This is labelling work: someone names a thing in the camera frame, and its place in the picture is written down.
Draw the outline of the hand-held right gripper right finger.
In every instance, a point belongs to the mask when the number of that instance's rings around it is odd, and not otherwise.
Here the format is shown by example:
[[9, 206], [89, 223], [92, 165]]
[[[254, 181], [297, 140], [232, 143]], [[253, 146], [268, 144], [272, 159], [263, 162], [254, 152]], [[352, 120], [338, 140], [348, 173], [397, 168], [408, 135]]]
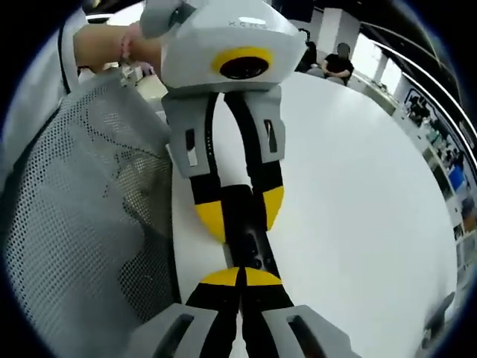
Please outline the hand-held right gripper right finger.
[[294, 305], [275, 275], [244, 269], [242, 318], [250, 357], [357, 357], [349, 336], [306, 305]]

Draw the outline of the person's left hand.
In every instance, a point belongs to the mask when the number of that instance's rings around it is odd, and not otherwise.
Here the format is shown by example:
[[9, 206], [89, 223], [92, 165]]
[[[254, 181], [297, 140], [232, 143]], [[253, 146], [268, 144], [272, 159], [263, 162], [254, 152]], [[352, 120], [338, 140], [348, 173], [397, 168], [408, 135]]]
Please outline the person's left hand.
[[130, 60], [133, 62], [147, 63], [155, 74], [160, 76], [162, 61], [162, 40], [157, 37], [145, 39], [136, 37], [130, 42]]

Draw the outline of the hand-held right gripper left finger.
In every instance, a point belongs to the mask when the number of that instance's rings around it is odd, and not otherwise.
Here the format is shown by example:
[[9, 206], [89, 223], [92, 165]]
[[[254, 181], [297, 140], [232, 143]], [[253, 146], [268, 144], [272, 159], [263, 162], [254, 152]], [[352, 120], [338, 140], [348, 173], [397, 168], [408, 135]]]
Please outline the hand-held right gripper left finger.
[[130, 335], [126, 357], [228, 357], [246, 282], [244, 267], [203, 278], [184, 304], [170, 307]]

